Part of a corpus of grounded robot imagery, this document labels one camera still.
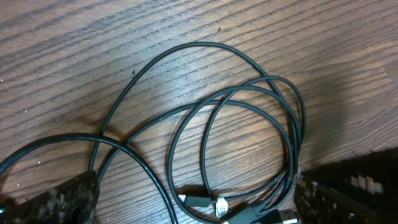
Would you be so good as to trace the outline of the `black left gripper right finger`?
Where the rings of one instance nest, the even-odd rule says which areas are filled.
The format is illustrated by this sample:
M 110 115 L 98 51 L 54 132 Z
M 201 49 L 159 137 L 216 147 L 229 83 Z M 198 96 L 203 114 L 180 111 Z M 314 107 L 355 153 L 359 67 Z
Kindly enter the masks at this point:
M 301 223 L 394 223 L 395 170 L 307 170 L 294 202 Z

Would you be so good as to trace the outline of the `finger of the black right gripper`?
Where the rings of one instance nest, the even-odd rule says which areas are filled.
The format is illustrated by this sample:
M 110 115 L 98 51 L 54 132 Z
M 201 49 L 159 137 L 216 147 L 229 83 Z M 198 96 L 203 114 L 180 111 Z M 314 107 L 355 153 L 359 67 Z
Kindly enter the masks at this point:
M 304 218 L 396 218 L 397 149 L 303 172 Z

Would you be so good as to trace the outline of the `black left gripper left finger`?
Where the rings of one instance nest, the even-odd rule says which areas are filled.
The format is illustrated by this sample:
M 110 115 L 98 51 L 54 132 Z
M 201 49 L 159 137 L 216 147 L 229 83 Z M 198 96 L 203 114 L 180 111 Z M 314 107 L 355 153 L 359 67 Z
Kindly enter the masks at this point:
M 96 172 L 89 170 L 15 207 L 1 202 L 1 223 L 93 223 L 99 194 Z

